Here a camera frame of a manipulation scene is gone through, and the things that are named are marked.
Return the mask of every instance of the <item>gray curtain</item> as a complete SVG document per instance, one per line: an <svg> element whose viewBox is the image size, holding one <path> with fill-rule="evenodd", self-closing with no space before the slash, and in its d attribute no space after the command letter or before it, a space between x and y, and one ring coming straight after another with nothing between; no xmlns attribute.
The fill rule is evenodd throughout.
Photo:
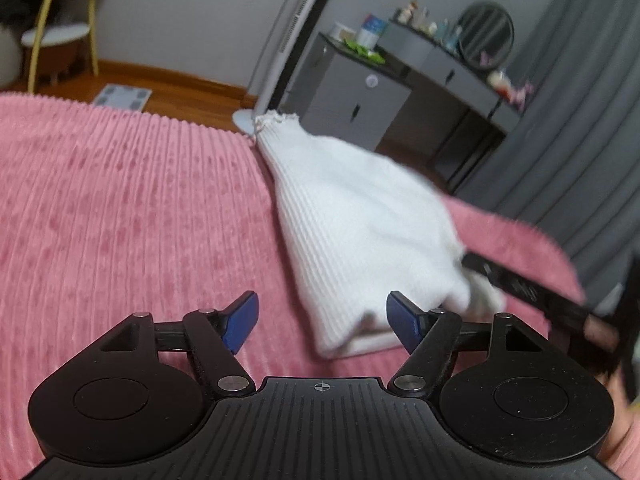
<svg viewBox="0 0 640 480"><path fill-rule="evenodd" d="M553 0L508 73L535 98L458 196L539 226L599 301L640 245L640 0Z"/></svg>

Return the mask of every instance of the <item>bed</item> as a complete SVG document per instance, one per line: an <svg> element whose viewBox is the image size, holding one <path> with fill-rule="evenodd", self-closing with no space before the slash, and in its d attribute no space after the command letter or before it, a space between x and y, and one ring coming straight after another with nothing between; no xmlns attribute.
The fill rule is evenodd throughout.
<svg viewBox="0 0 640 480"><path fill-rule="evenodd" d="M272 197L259 154L239 134L0 94L2 480L42 459L26 416L34 388L131 312L178 320L254 290L260 319L238 358L256 383L267 375L388 380L402 349L314 355ZM443 200L471 250L582 300L571 264L542 233ZM545 333L529 307L509 298L508 310Z"/></svg>

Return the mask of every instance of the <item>white knit fabric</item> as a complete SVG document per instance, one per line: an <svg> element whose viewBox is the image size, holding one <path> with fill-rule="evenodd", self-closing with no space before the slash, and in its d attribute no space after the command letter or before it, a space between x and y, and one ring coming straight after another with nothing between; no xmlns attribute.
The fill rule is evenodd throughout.
<svg viewBox="0 0 640 480"><path fill-rule="evenodd" d="M257 145L276 190L278 217L300 300L321 356L391 348L386 297L399 290L429 310L475 319L500 311L488 282L472 291L460 271L464 247L438 192L384 156L316 137L296 116L256 120Z"/></svg>

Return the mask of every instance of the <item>green object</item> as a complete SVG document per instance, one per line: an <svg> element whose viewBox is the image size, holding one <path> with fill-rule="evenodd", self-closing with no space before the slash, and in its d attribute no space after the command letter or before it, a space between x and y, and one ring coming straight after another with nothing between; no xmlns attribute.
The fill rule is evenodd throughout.
<svg viewBox="0 0 640 480"><path fill-rule="evenodd" d="M344 40L344 44L351 50L353 50L358 56L363 57L364 59L369 60L376 65L384 65L386 63L385 58L380 56L377 52L373 52L368 48L357 44L355 41Z"/></svg>

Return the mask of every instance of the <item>metal screw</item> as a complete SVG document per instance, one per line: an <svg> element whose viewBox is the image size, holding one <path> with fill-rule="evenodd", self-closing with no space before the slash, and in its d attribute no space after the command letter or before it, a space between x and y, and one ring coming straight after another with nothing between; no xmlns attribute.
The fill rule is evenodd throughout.
<svg viewBox="0 0 640 480"><path fill-rule="evenodd" d="M400 388L406 392L418 392L427 385L422 377L415 375L401 375L396 377L394 384L396 388Z"/></svg>
<svg viewBox="0 0 640 480"><path fill-rule="evenodd" d="M227 392L239 392L248 385L249 381L239 375L228 375L218 381L218 386Z"/></svg>

